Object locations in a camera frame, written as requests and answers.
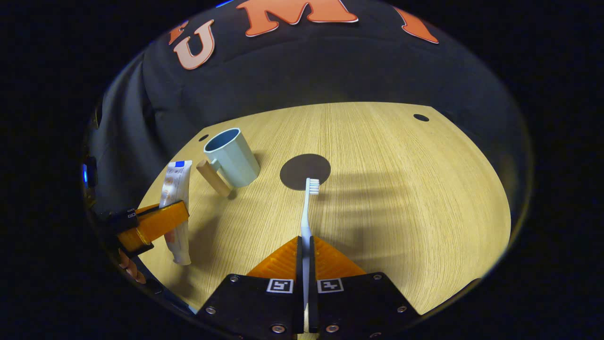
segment toothpaste tube cap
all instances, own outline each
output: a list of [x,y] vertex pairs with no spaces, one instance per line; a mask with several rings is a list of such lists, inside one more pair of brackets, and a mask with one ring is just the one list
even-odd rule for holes
[[173,252],[174,255],[174,263],[180,264],[181,266],[186,266],[191,264],[191,257],[188,252]]

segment wooden dowel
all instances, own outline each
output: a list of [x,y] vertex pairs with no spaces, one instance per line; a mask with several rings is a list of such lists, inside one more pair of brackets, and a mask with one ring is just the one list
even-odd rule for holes
[[197,164],[197,170],[220,196],[229,196],[231,189],[224,181],[222,181],[218,176],[218,173],[212,168],[207,160],[199,162],[199,164]]

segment toothpaste tube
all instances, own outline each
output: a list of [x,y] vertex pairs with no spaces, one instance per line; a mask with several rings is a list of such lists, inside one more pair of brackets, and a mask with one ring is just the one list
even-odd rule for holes
[[[192,160],[168,163],[164,186],[161,188],[159,208],[182,200],[188,210],[188,184],[192,164]],[[168,249],[174,255],[174,263],[183,266],[191,264],[188,253],[188,220],[167,232],[164,238]]]

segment black clip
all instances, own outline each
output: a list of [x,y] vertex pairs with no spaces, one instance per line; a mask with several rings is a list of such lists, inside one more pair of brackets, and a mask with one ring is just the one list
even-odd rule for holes
[[104,229],[104,231],[105,243],[107,244],[108,248],[120,248],[128,258],[133,258],[150,249],[153,249],[153,243],[150,243],[149,245],[143,245],[142,247],[138,248],[133,252],[129,252],[122,246],[121,242],[117,238],[118,234],[130,230],[132,228],[138,227],[138,216],[136,209],[132,208],[125,211],[121,211],[117,214],[111,214],[111,216],[107,220],[107,224],[108,225]]

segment led light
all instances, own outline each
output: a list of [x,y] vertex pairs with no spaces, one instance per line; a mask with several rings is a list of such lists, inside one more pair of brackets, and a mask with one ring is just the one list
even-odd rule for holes
[[84,164],[82,176],[84,178],[84,184],[88,188],[88,167]]
[[232,1],[233,0],[225,1],[225,2],[221,3],[220,5],[217,5],[216,8],[224,6],[224,5],[226,5],[226,4],[228,4],[229,2],[232,2]]

